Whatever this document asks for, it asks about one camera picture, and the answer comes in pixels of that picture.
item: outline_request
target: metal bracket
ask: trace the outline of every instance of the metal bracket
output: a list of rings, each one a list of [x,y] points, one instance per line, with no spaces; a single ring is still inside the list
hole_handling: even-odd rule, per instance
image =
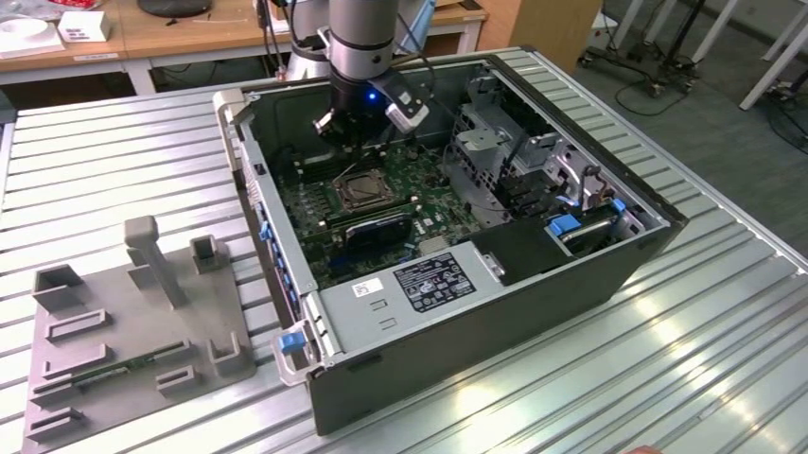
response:
[[[325,45],[325,50],[323,51],[323,54],[325,55],[325,58],[328,60],[331,59],[331,38],[328,37],[329,34],[331,28],[328,26],[321,26],[316,29],[316,36],[319,36],[319,39],[323,40],[323,44]]]
[[[213,109],[216,110],[216,122],[219,123],[221,144],[224,145],[227,164],[229,165],[229,170],[233,172],[240,166],[236,151],[232,147],[228,127],[232,124],[233,118],[245,109],[247,105],[248,101],[244,98],[241,90],[237,88],[221,90],[213,94]]]

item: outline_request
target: power supply label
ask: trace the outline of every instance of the power supply label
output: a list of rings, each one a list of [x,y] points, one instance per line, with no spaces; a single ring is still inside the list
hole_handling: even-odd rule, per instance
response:
[[[393,274],[417,312],[426,312],[476,291],[451,253],[417,262]]]

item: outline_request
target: gray plastic stand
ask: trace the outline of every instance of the gray plastic stand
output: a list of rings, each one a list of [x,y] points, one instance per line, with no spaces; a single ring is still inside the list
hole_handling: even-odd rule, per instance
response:
[[[212,236],[161,254],[125,223],[132,265],[36,273],[24,454],[68,445],[255,374],[235,276]]]

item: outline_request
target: gray carpet floor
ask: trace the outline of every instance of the gray carpet floor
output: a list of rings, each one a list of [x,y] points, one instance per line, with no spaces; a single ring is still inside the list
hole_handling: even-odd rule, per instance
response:
[[[619,18],[629,3],[630,0],[607,0],[608,15]],[[645,2],[634,27],[642,28],[655,3]],[[678,4],[658,37],[662,49],[671,42],[685,13],[686,6]],[[713,19],[702,14],[682,55],[691,56],[711,24]],[[629,48],[637,36],[634,33],[622,49]],[[641,79],[637,73],[598,61],[590,68],[578,68],[574,78],[769,230],[808,255],[808,155],[773,133],[769,116],[777,130],[795,142],[798,132],[767,101],[761,101],[749,112],[737,108],[767,69],[759,60],[766,49],[766,44],[727,28],[699,64],[702,79],[690,95],[653,117],[627,112],[614,101],[615,91]],[[783,77],[801,69],[803,65],[795,61]],[[667,91],[661,98],[651,99],[638,89],[629,89],[619,98],[633,110],[651,113],[679,96],[678,92]],[[797,109],[791,115],[808,129],[808,113]]]

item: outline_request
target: motherboard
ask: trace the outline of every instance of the motherboard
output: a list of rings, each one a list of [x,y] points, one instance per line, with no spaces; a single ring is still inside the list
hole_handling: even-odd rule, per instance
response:
[[[480,230],[439,167],[443,149],[400,143],[347,171],[295,172],[280,198],[313,278],[328,288],[434,253]]]

